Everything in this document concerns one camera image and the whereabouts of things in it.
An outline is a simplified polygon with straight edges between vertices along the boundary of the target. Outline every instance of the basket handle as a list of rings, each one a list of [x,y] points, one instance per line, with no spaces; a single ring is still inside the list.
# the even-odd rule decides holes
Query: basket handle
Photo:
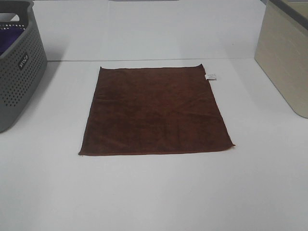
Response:
[[[28,26],[28,13],[27,9],[30,3],[27,1],[1,1],[0,0],[0,12],[1,13],[15,13],[19,17],[19,23]]]

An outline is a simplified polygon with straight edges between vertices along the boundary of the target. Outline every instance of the purple cloth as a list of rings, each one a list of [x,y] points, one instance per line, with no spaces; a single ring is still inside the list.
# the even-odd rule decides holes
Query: purple cloth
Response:
[[[17,27],[10,27],[6,30],[0,30],[0,55],[2,55],[24,30]]]

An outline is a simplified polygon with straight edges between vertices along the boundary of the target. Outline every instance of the white table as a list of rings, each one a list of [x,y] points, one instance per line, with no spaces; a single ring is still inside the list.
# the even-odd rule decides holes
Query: white table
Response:
[[[35,1],[49,60],[253,58],[258,0]]]
[[[215,12],[222,15],[222,18],[216,18],[216,25],[221,27],[214,28],[215,25],[210,23],[209,27],[214,30],[214,36],[220,38],[219,41],[209,37],[205,30],[197,30],[196,33],[200,34],[194,37],[196,44],[189,43],[184,32],[181,34],[180,30],[172,28],[172,33],[182,35],[177,39],[183,41],[183,44],[177,48],[181,47],[186,52],[177,52],[176,47],[170,47],[171,40],[167,40],[161,53],[155,53],[161,47],[157,39],[152,40],[152,46],[148,47],[147,52],[143,50],[151,42],[151,33],[148,31],[140,33],[141,37],[149,39],[140,42],[140,49],[137,46],[138,41],[134,41],[140,36],[134,34],[127,39],[132,52],[130,47],[118,43],[121,39],[118,36],[126,34],[126,26],[134,21],[131,15],[127,22],[121,22],[120,17],[127,2],[109,3],[108,12],[112,13],[114,20],[106,23],[110,25],[106,30],[108,36],[105,40],[110,48],[106,50],[105,44],[99,43],[95,38],[89,44],[89,52],[85,52],[84,47],[79,47],[87,37],[75,37],[78,34],[75,30],[79,30],[79,27],[73,25],[73,19],[64,27],[66,29],[60,24],[56,31],[53,27],[50,27],[49,32],[42,28],[41,25],[48,23],[48,20],[44,23],[40,17],[40,6],[41,14],[44,14],[43,11],[46,14],[47,10],[59,11],[59,14],[67,12],[70,14],[68,19],[73,14],[82,14],[82,5],[88,6],[88,9],[83,9],[87,12],[83,16],[86,18],[86,15],[91,15],[90,11],[94,11],[92,19],[100,20],[98,24],[103,22],[103,16],[100,17],[99,14],[101,9],[97,8],[103,8],[104,1],[93,2],[95,9],[92,4],[86,5],[82,1],[66,2],[60,1],[58,9],[52,1],[35,2],[35,14],[49,59],[178,59],[191,55],[195,60],[48,63],[46,74],[22,116],[11,129],[0,133],[0,230],[308,229],[308,120],[290,109],[252,58],[260,22],[258,25],[251,25],[250,22],[253,17],[256,20],[261,18],[261,11],[258,13],[263,8],[258,5],[261,3],[256,1],[258,4],[254,5],[250,0],[235,0],[235,4],[245,6],[241,5],[236,9],[222,0],[220,6],[234,10],[232,13],[225,10],[224,14],[216,12],[219,9],[218,3],[213,3],[210,21],[215,21]],[[252,9],[245,2],[251,2]],[[156,15],[161,13],[161,17],[166,19],[167,12],[163,8],[163,12],[158,10],[160,3],[162,2],[140,2],[146,10],[143,15],[139,15],[140,21],[144,23],[135,25],[138,30],[145,28],[147,20],[153,23],[155,12]],[[153,15],[149,14],[150,7],[147,4],[152,4]],[[178,4],[184,6],[186,2],[179,1]],[[195,12],[201,9],[193,5],[185,7],[188,7],[186,13],[190,17],[200,17]],[[140,12],[133,7],[128,9],[134,14]],[[181,7],[170,7],[172,9],[184,11]],[[239,22],[235,16],[229,18],[230,21],[223,19],[226,13],[237,14],[239,18],[247,14],[247,20],[241,24],[246,32],[251,31],[252,34],[238,31],[234,34],[227,33],[224,37],[223,30],[236,29],[237,25],[232,22]],[[88,24],[89,21],[85,19],[83,24]],[[60,19],[55,19],[48,26],[59,22]],[[126,29],[116,31],[114,28],[121,23]],[[181,26],[192,30],[191,23],[185,24],[184,19],[182,23],[184,24]],[[152,26],[157,30],[160,28],[158,23]],[[102,33],[92,29],[88,27],[87,33]],[[56,37],[68,42],[58,43],[49,38],[52,31]],[[228,46],[228,42],[233,40],[238,42],[234,44],[234,49],[233,46]],[[212,44],[213,47],[203,47],[206,44]],[[78,56],[78,48],[84,51],[82,56]],[[197,60],[199,54],[212,57]],[[100,66],[175,67],[200,63],[207,73],[216,73],[218,76],[217,81],[211,81],[211,86],[230,137],[236,144],[234,148],[203,154],[101,157],[77,155]]]

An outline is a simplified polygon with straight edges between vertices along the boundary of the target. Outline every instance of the basket logo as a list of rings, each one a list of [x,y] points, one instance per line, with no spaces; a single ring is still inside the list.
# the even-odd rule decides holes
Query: basket logo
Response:
[[[29,60],[29,55],[27,54],[27,52],[24,53],[23,57],[21,58],[21,60],[19,60],[18,63],[18,67],[20,70],[22,70],[25,66],[25,64],[28,62]]]

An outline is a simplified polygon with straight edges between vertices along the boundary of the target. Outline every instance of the microfiber cloth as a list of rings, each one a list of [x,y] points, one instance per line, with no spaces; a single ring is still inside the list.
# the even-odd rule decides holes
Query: microfiber cloth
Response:
[[[184,154],[232,146],[202,65],[101,68],[79,154]]]
[[[0,55],[2,55],[23,33],[23,29],[10,27],[9,29],[0,30]]]

